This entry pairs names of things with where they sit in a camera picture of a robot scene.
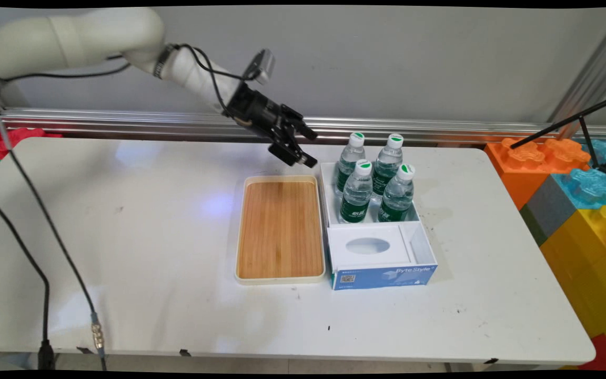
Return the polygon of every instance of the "bottle cap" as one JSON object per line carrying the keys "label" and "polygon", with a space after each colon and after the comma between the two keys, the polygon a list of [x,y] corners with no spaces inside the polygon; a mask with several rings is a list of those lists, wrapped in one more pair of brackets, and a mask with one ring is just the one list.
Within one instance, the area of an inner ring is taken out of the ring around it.
{"label": "bottle cap", "polygon": [[359,148],[363,146],[363,134],[355,132],[349,135],[349,146]]}
{"label": "bottle cap", "polygon": [[411,165],[401,165],[397,170],[397,177],[401,180],[412,180],[416,174],[416,168]]}
{"label": "bottle cap", "polygon": [[360,159],[357,161],[357,165],[354,166],[354,172],[361,176],[371,175],[372,166],[371,161],[368,159]]}
{"label": "bottle cap", "polygon": [[387,137],[387,146],[390,148],[398,149],[401,148],[402,145],[403,137],[401,134],[390,134],[389,137]]}

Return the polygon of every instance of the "water bottle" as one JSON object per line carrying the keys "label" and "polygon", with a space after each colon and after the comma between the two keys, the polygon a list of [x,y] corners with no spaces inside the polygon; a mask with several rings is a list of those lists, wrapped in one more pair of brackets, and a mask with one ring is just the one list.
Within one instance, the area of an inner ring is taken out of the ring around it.
{"label": "water bottle", "polygon": [[354,172],[354,166],[360,159],[365,159],[363,151],[363,134],[353,133],[349,135],[349,143],[343,149],[343,154],[338,161],[338,173],[336,175],[336,196],[343,195],[343,189],[347,178]]}
{"label": "water bottle", "polygon": [[354,172],[347,179],[341,203],[340,221],[361,223],[366,216],[371,201],[373,180],[371,180],[371,162],[366,159],[357,161]]}
{"label": "water bottle", "polygon": [[403,221],[406,212],[413,204],[413,175],[415,169],[411,165],[401,165],[392,180],[385,186],[382,203],[378,211],[378,221]]}
{"label": "water bottle", "polygon": [[403,161],[401,145],[403,137],[401,134],[390,134],[387,138],[387,146],[381,149],[378,154],[375,166],[373,167],[373,194],[371,200],[380,201],[385,186],[397,174],[397,170]]}

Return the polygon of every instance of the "blue box label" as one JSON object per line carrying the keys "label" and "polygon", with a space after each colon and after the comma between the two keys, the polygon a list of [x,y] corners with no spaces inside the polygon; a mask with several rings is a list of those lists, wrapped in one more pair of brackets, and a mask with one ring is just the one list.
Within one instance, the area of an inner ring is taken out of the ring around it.
{"label": "blue box label", "polygon": [[339,270],[335,273],[334,290],[362,290],[381,286],[425,285],[436,264],[389,268]]}

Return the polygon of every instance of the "wooden tray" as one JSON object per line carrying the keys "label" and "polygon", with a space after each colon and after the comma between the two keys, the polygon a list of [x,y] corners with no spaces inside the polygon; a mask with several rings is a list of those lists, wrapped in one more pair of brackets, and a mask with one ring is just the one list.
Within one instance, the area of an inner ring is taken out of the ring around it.
{"label": "wooden tray", "polygon": [[236,278],[243,284],[311,283],[326,271],[317,180],[245,180]]}

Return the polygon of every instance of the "white table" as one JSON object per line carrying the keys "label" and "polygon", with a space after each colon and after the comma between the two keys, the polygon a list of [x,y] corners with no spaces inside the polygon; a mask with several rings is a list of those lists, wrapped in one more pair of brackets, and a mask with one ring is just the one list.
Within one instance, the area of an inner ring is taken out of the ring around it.
{"label": "white table", "polygon": [[[320,162],[343,146],[306,145]],[[367,147],[368,158],[379,147]],[[404,148],[440,266],[427,286],[332,291],[234,278],[242,186],[289,167],[265,144],[32,138],[16,148],[93,296],[107,353],[582,364],[591,341],[479,149]],[[0,206],[48,276],[56,352],[89,310],[7,157]],[[0,351],[37,351],[43,285],[0,219]]]}

